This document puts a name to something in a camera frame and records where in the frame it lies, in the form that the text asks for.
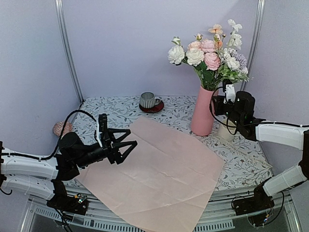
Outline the cream printed ribbon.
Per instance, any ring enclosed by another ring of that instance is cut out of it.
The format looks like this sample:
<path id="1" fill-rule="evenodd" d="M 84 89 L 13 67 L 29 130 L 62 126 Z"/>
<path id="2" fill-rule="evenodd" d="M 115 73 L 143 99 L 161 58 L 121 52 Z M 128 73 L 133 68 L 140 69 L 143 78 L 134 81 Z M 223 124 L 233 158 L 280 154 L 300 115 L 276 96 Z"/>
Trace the cream printed ribbon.
<path id="1" fill-rule="evenodd" d="M 233 151 L 235 151 L 236 153 L 242 155 L 243 157 L 246 157 L 248 159 L 254 160 L 256 162 L 259 162 L 260 164 L 262 164 L 263 166 L 267 167 L 267 168 L 273 168 L 272 165 L 270 165 L 268 162 L 261 160 L 257 157 L 255 157 L 254 155 L 251 154 L 251 151 L 246 151 L 243 148 L 240 147 L 235 147 L 233 144 L 231 144 L 229 141 L 225 140 L 224 138 L 221 138 L 217 135 L 211 135 L 211 138 L 214 138 L 218 141 L 220 141 L 223 145 L 229 147 L 230 149 L 232 149 Z"/>

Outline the white blue hydrangea stem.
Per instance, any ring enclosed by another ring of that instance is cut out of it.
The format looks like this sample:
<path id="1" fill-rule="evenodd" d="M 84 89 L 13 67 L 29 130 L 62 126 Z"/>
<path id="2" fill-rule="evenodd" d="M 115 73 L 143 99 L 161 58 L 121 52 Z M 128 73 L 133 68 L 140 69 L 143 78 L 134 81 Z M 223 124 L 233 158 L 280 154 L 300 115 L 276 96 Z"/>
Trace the white blue hydrangea stem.
<path id="1" fill-rule="evenodd" d="M 220 66 L 217 70 L 220 81 L 231 81 L 232 84 L 250 80 L 246 57 L 234 48 L 224 48 L 217 51 Z"/>

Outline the pink wrapping paper sheet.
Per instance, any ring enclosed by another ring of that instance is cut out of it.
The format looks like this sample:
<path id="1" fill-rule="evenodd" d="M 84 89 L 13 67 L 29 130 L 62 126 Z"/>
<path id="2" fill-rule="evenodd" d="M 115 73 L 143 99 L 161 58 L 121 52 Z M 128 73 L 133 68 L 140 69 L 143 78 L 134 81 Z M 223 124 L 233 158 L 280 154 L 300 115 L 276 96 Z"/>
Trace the pink wrapping paper sheet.
<path id="1" fill-rule="evenodd" d="M 154 204 L 200 195 L 211 197 L 224 160 L 191 135 L 145 117 L 130 125 L 128 140 L 138 145 L 120 165 L 107 160 L 89 165 L 78 181 L 112 206 L 123 193 L 154 197 Z"/>

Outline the pale pink flower stem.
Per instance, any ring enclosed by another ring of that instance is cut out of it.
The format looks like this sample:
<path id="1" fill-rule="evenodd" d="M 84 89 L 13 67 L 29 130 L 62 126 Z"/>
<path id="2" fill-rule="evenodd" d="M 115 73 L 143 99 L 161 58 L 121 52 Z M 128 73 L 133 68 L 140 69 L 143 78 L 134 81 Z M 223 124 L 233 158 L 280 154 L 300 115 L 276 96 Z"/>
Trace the pale pink flower stem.
<path id="1" fill-rule="evenodd" d="M 204 52 L 204 62 L 207 70 L 216 71 L 220 67 L 221 61 L 215 52 L 215 43 L 211 40 L 203 40 L 201 42 L 201 50 Z"/>

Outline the white ranunculus flower stem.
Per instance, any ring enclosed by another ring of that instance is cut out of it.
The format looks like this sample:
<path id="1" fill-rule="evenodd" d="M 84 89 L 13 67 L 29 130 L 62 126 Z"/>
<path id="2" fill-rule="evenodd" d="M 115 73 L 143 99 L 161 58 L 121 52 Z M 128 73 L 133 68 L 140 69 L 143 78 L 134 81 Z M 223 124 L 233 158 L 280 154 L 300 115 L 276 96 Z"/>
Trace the white ranunculus flower stem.
<path id="1" fill-rule="evenodd" d="M 242 36 L 239 34 L 239 31 L 243 28 L 242 24 L 236 23 L 233 19 L 229 19 L 227 22 L 232 28 L 232 32 L 230 33 L 230 39 L 226 45 L 228 47 L 235 47 L 237 49 L 241 49 Z"/>

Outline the pink rose flower stem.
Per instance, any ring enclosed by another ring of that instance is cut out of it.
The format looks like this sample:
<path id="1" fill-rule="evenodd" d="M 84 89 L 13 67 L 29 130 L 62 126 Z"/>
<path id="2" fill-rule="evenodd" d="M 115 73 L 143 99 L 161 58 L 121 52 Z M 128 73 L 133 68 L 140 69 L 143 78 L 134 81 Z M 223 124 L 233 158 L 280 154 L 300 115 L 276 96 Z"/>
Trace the pink rose flower stem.
<path id="1" fill-rule="evenodd" d="M 199 49 L 199 50 L 203 51 L 202 39 L 203 39 L 202 34 L 198 33 L 197 35 L 195 35 L 195 41 L 191 42 L 188 45 L 187 51 L 190 51 L 192 49 Z"/>

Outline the peach blossom flower stem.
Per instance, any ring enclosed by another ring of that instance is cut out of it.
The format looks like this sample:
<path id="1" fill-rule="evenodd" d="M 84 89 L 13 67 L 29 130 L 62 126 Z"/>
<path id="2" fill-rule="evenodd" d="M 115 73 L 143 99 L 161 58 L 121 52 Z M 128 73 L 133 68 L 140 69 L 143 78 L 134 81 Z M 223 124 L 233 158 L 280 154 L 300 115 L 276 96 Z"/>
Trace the peach blossom flower stem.
<path id="1" fill-rule="evenodd" d="M 220 24 L 214 24 L 212 28 L 208 29 L 209 33 L 213 34 L 215 48 L 220 49 L 223 46 L 223 40 L 226 34 L 223 32 L 223 28 Z"/>

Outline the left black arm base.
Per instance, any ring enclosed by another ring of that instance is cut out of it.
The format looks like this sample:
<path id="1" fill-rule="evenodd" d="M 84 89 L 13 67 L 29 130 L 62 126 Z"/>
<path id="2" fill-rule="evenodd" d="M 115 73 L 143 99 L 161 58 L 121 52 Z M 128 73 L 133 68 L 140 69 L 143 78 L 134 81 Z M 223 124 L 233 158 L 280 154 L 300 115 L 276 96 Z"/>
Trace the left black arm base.
<path id="1" fill-rule="evenodd" d="M 88 200 L 80 202 L 78 198 L 69 196 L 62 181 L 51 180 L 51 182 L 54 186 L 54 195 L 50 200 L 47 200 L 48 207 L 82 216 L 86 215 Z"/>

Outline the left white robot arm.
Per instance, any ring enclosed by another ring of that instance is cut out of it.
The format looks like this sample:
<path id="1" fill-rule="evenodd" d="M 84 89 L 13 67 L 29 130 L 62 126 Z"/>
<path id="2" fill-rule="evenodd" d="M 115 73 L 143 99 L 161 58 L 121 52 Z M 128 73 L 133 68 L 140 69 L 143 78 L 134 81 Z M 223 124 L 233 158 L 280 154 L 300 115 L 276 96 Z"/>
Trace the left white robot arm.
<path id="1" fill-rule="evenodd" d="M 137 146 L 137 141 L 123 140 L 130 130 L 108 129 L 102 139 L 93 145 L 84 145 L 79 136 L 69 132 L 58 142 L 60 154 L 51 158 L 31 157 L 14 152 L 4 157 L 4 173 L 31 175 L 69 181 L 79 175 L 79 170 L 107 158 L 110 164 L 121 164 Z"/>

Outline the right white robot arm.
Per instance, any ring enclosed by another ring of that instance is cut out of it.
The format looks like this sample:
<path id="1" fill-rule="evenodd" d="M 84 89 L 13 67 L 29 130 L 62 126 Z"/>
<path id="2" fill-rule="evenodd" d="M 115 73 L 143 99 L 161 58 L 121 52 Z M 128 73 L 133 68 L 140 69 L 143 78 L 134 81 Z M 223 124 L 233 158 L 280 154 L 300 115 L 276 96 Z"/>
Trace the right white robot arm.
<path id="1" fill-rule="evenodd" d="M 248 92 L 238 91 L 231 99 L 211 96 L 210 112 L 213 117 L 226 116 L 224 124 L 234 128 L 245 139 L 258 141 L 269 155 L 278 148 L 283 153 L 283 161 L 278 173 L 255 188 L 255 196 L 250 199 L 254 211 L 261 210 L 280 191 L 292 189 L 309 179 L 309 127 L 286 122 L 269 121 L 254 117 L 255 98 Z"/>

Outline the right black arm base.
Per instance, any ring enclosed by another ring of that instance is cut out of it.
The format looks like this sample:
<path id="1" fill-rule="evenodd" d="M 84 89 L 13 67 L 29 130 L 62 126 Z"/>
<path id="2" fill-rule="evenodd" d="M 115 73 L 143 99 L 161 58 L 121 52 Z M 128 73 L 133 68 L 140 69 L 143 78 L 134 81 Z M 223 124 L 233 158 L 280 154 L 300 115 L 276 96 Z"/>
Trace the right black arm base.
<path id="1" fill-rule="evenodd" d="M 262 185 L 258 185 L 254 189 L 253 196 L 247 198 L 236 196 L 231 202 L 231 207 L 235 210 L 237 216 L 268 209 L 272 211 L 274 206 L 272 197 L 267 196 Z M 267 223 L 269 216 L 270 213 L 250 216 L 248 221 L 254 227 L 261 227 Z"/>

